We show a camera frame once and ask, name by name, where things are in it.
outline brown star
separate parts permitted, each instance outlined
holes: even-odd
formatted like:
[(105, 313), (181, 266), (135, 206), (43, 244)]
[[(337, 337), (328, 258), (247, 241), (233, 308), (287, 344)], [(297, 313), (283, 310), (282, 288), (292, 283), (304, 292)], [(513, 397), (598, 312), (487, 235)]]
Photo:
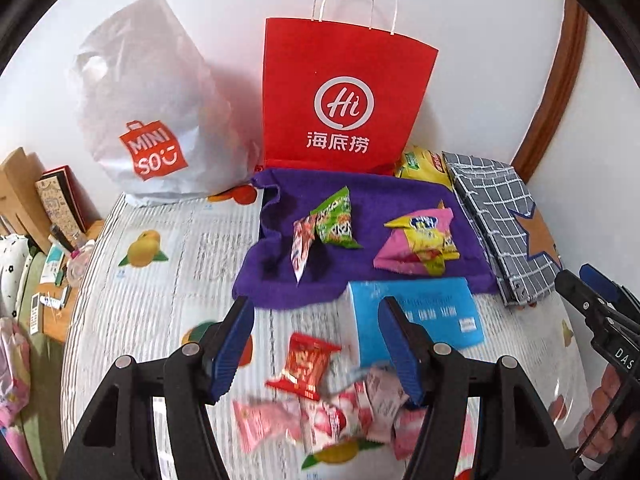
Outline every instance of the brown star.
[(554, 261), (558, 269), (562, 269), (556, 243), (551, 237), (551, 233), (542, 218), (542, 213), (536, 208), (536, 205), (533, 205), (529, 216), (515, 211), (511, 211), (511, 213), (515, 221), (520, 224), (522, 230), (527, 234), (527, 260), (532, 260), (540, 256), (540, 254), (546, 254)]

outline human hand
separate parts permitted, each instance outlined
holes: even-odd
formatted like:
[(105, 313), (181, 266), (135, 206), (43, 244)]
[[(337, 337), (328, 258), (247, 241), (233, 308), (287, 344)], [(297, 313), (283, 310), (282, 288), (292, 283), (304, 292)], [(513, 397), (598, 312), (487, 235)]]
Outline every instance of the human hand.
[[(595, 428), (597, 421), (609, 406), (611, 399), (613, 399), (616, 392), (620, 389), (620, 378), (612, 365), (607, 365), (600, 384), (601, 386), (596, 389), (591, 396), (592, 410), (589, 415), (587, 415), (587, 418), (584, 419), (584, 426), (578, 435), (580, 445), (582, 445), (593, 428)], [(640, 420), (640, 413), (636, 412), (625, 421), (622, 425), (623, 438), (631, 434), (638, 420)], [(613, 449), (613, 437), (617, 431), (618, 423), (616, 418), (613, 415), (609, 415), (598, 433), (596, 433), (590, 444), (584, 450), (584, 455), (588, 458), (596, 459), (600, 455), (611, 451)]]

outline brown wooden trim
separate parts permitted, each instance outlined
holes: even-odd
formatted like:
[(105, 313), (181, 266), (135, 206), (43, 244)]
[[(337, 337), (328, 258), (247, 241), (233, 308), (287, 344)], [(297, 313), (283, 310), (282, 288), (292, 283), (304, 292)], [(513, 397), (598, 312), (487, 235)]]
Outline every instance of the brown wooden trim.
[(564, 0), (560, 41), (542, 102), (511, 163), (524, 182), (529, 181), (545, 155), (574, 91), (587, 37), (587, 20), (587, 12), (576, 0)]

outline white circle logo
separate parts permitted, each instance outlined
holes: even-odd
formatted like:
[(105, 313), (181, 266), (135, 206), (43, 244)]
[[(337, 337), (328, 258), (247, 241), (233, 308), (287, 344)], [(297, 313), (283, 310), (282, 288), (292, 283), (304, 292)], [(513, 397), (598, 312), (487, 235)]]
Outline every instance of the white circle logo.
[[(330, 102), (324, 102), (326, 94), (329, 100), (335, 98)], [(360, 102), (361, 94), (367, 101), (364, 111), (362, 111), (364, 104)], [(334, 77), (316, 92), (314, 108), (318, 119), (328, 127), (342, 131), (355, 130), (366, 123), (373, 113), (373, 92), (365, 82), (355, 77)]]

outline shopping bag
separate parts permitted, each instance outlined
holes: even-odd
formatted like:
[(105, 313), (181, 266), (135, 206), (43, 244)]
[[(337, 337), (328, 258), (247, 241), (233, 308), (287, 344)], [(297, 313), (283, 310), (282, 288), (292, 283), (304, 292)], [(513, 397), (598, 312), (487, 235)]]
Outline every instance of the shopping bag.
[(392, 174), (438, 51), (391, 32), (268, 18), (262, 82), (265, 165)]
[(84, 40), (72, 74), (94, 160), (134, 205), (207, 196), (249, 179), (258, 147), (165, 0), (138, 0)]

